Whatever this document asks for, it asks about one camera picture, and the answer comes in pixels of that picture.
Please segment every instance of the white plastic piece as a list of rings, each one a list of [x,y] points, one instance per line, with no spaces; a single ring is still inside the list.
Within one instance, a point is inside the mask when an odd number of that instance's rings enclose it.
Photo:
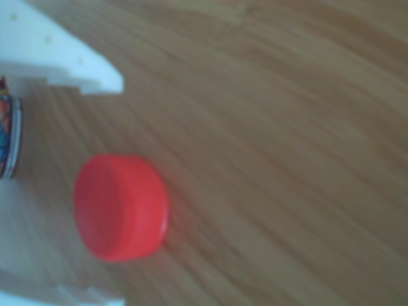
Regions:
[[[98,289],[51,288],[0,272],[0,305],[4,306],[125,306],[125,301]]]
[[[120,94],[122,75],[24,0],[0,0],[0,75],[45,78],[82,94]]]

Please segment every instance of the can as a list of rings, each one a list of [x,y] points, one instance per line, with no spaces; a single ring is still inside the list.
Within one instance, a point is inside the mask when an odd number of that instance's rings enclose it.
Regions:
[[[20,153],[22,108],[18,98],[11,96],[6,80],[0,78],[0,179],[14,176]]]

